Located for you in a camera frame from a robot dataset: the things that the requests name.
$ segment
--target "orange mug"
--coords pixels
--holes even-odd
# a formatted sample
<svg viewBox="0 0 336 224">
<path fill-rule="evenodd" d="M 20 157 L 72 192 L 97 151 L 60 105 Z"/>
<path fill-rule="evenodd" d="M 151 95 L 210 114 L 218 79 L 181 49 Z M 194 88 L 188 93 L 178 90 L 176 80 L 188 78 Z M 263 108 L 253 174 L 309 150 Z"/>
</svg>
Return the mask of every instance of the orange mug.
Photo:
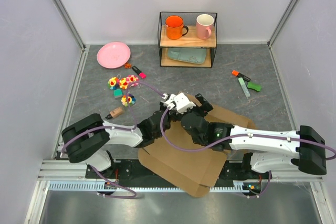
<svg viewBox="0 0 336 224">
<path fill-rule="evenodd" d="M 185 28 L 187 31 L 182 34 L 182 29 Z M 166 32 L 169 39 L 179 39 L 186 35 L 189 31 L 187 26 L 183 25 L 183 19 L 178 16 L 170 16 L 166 18 Z"/>
</svg>

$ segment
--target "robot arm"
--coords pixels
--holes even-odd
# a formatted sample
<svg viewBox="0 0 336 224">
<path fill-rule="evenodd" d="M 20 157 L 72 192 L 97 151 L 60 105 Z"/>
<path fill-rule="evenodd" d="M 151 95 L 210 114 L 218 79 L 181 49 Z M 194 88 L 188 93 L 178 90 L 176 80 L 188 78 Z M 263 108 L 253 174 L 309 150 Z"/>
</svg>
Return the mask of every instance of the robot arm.
<svg viewBox="0 0 336 224">
<path fill-rule="evenodd" d="M 170 128 L 171 121 L 180 121 L 181 126 L 192 137 L 195 144 L 206 146 L 224 137 L 237 134 L 245 136 L 235 137 L 212 147 L 215 151 L 223 150 L 254 150 L 263 153 L 246 153 L 243 163 L 257 173 L 269 170 L 299 169 L 302 172 L 316 175 L 326 174 L 325 150 L 309 144 L 291 141 L 303 138 L 324 144 L 324 140 L 311 127 L 302 126 L 300 132 L 270 132 L 251 130 L 237 125 L 225 123 L 209 123 L 204 117 L 213 107 L 198 94 L 195 96 L 201 106 L 191 102 L 186 95 L 164 94 L 160 103 L 160 110 L 151 117 L 135 126 L 123 126 L 103 121 L 99 114 L 92 114 L 85 119 L 67 127 L 62 131 L 64 143 L 67 144 L 75 136 L 86 130 L 103 126 L 92 133 L 85 134 L 66 147 L 71 163 L 86 162 L 98 171 L 108 169 L 113 162 L 111 155 L 102 150 L 104 145 L 124 144 L 130 147 L 145 147 L 162 136 L 160 119 L 164 111 L 170 112 L 163 120 L 164 131 Z M 277 140 L 265 136 L 286 137 Z"/>
</svg>

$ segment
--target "highlighter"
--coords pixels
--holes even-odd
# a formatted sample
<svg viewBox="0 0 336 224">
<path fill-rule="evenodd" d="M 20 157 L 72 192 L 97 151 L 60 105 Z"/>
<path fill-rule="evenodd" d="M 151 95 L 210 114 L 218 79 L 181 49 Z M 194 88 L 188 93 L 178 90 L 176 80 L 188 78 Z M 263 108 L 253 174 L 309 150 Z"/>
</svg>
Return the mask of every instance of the highlighter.
<svg viewBox="0 0 336 224">
<path fill-rule="evenodd" d="M 242 77 L 239 77 L 238 81 L 241 85 L 241 88 L 243 89 L 243 92 L 244 92 L 245 96 L 247 98 L 249 98 L 251 95 L 250 95 L 250 92 L 248 92 L 248 89 L 247 89 L 246 84 L 245 84 L 244 80 L 242 79 Z"/>
<path fill-rule="evenodd" d="M 242 77 L 244 79 L 244 81 L 249 82 L 251 80 L 251 78 L 248 78 L 247 76 L 243 75 L 242 73 L 239 73 L 237 70 L 233 70 L 232 74 L 236 77 Z"/>
<path fill-rule="evenodd" d="M 136 66 L 132 67 L 133 71 L 136 72 L 138 74 L 138 76 L 140 76 L 141 79 L 145 79 L 146 75 Z"/>
</svg>

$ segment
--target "pink plate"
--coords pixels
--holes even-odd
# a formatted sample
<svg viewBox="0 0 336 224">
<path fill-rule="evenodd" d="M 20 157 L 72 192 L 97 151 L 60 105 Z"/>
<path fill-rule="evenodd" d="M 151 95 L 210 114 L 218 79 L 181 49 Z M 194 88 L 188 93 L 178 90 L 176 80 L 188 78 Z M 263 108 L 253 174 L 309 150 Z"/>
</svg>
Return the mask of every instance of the pink plate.
<svg viewBox="0 0 336 224">
<path fill-rule="evenodd" d="M 124 65 L 131 56 L 130 48 L 121 42 L 111 42 L 100 48 L 97 61 L 105 68 L 118 68 Z"/>
</svg>

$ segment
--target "brown cardboard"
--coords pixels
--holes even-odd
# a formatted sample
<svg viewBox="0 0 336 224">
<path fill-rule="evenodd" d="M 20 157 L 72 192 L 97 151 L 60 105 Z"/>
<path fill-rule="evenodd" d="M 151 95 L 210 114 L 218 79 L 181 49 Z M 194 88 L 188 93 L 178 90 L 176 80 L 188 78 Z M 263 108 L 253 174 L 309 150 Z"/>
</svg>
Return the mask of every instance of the brown cardboard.
<svg viewBox="0 0 336 224">
<path fill-rule="evenodd" d="M 188 95 L 194 103 L 195 97 Z M 213 105 L 205 119 L 209 122 L 225 122 L 241 127 L 255 129 L 255 124 L 248 118 L 230 110 Z M 186 149 L 198 149 L 191 137 L 183 130 L 180 122 L 172 122 L 171 128 L 165 132 L 175 145 Z M 184 152 L 170 146 L 164 138 L 159 138 L 145 148 L 139 149 L 140 163 L 158 174 L 168 182 L 184 190 L 194 197 L 202 197 L 214 186 L 226 161 L 225 152 L 210 149 L 201 152 Z"/>
</svg>

